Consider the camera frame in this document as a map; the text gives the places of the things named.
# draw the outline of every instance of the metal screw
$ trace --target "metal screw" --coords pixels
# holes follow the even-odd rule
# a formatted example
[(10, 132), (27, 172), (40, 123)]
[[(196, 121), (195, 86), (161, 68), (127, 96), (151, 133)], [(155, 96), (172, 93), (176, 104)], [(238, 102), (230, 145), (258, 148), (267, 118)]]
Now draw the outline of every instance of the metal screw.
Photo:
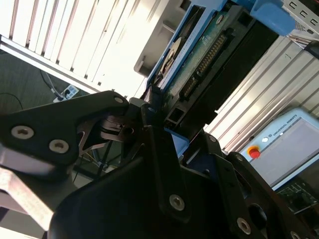
[(216, 142), (216, 139), (213, 137), (213, 136), (209, 136), (209, 139), (211, 140), (211, 141), (213, 141), (213, 142)]
[(176, 195), (176, 194), (170, 195), (169, 203), (174, 209), (178, 211), (183, 211), (185, 208), (184, 200), (179, 195)]
[(18, 139), (28, 139), (34, 136), (34, 131), (28, 126), (18, 125), (12, 128), (11, 134)]
[(293, 232), (293, 231), (291, 231), (290, 234), (291, 234), (291, 237), (293, 239), (301, 239), (300, 236), (297, 233)]
[(224, 16), (223, 16), (223, 15), (219, 16), (219, 18), (218, 18), (217, 21), (216, 21), (216, 25), (218, 25), (219, 23), (221, 23), (223, 19), (224, 19)]
[(241, 155), (236, 155), (236, 158), (239, 160), (239, 161), (243, 161), (243, 157)]
[(54, 139), (50, 142), (49, 148), (55, 153), (66, 153), (69, 150), (69, 144), (61, 139)]
[(245, 234), (250, 235), (251, 229), (248, 222), (246, 222), (245, 219), (237, 218), (237, 225)]
[(124, 101), (119, 98), (119, 97), (114, 97), (114, 100), (117, 101), (118, 103), (123, 103)]

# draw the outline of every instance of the blue plastic holder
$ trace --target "blue plastic holder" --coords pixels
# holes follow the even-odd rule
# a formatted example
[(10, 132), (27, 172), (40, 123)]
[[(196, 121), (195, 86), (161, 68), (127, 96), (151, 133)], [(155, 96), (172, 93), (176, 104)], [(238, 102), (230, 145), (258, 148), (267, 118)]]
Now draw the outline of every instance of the blue plastic holder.
[(178, 158), (187, 150), (189, 147), (189, 140), (168, 128), (164, 128), (165, 131), (169, 132), (173, 138), (176, 154)]
[(287, 36), (295, 29), (296, 22), (283, 8), (279, 0), (256, 0), (251, 16), (281, 36)]

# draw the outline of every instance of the gray floor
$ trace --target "gray floor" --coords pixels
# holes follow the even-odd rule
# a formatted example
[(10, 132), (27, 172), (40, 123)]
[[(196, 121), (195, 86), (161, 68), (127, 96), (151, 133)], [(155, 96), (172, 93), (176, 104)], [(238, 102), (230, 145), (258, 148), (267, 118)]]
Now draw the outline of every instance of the gray floor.
[[(69, 85), (53, 76), (51, 79), (58, 92)], [(24, 109), (52, 103), (56, 98), (43, 82), (38, 68), (9, 54), (0, 54), (0, 114), (20, 110), (19, 103), (13, 96), (1, 93), (16, 95)]]

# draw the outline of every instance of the red emergency stop button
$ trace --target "red emergency stop button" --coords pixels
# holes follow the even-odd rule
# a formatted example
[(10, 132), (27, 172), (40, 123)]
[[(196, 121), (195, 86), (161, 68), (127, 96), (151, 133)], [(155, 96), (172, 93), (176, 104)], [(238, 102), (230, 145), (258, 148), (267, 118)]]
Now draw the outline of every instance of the red emergency stop button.
[(259, 147), (258, 146), (251, 146), (247, 150), (248, 154), (252, 159), (259, 158), (260, 152), (259, 152)]

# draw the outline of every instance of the green circuit board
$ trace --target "green circuit board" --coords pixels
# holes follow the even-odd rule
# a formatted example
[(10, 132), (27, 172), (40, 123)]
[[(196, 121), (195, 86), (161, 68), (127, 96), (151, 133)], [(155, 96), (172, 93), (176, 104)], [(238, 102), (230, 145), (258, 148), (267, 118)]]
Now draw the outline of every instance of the green circuit board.
[(193, 84), (189, 81), (191, 75), (198, 69), (200, 69), (201, 66), (204, 66), (205, 57), (209, 57), (212, 55), (210, 54), (210, 50), (212, 49), (212, 46), (216, 43), (218, 43), (219, 35), (221, 32), (221, 29), (223, 28), (226, 19), (228, 18), (227, 12), (220, 12), (208, 25), (206, 30), (204, 31), (203, 35), (201, 36), (200, 40), (196, 43), (194, 49), (190, 53), (190, 55), (185, 60), (182, 67), (179, 69), (178, 73), (172, 80), (168, 90), (166, 91), (164, 95), (164, 107), (167, 107), (168, 101), (172, 99), (175, 95), (179, 93), (179, 91), (184, 87), (184, 85), (187, 83)]

